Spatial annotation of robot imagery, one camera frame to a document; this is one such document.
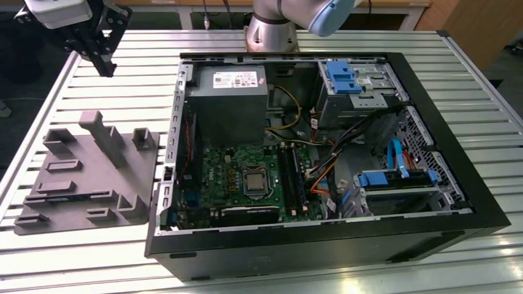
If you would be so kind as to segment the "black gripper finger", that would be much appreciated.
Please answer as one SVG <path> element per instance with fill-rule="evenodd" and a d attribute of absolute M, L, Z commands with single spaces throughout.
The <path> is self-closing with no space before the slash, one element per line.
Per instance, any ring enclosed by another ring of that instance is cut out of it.
<path fill-rule="evenodd" d="M 102 65 L 103 72 L 99 74 L 103 77 L 111 77 L 115 69 L 115 64 L 111 63 L 110 58 L 121 41 L 122 34 L 127 28 L 131 16 L 131 9 L 126 6 L 105 5 L 103 21 L 110 28 L 110 32 L 103 36 L 102 40 Z"/>
<path fill-rule="evenodd" d="M 102 61 L 95 45 L 93 45 L 89 40 L 82 40 L 82 38 L 77 37 L 73 32 L 65 33 L 65 44 L 66 48 L 74 50 L 83 60 L 87 60 L 93 64 L 98 75 L 105 77 L 106 65 Z"/>

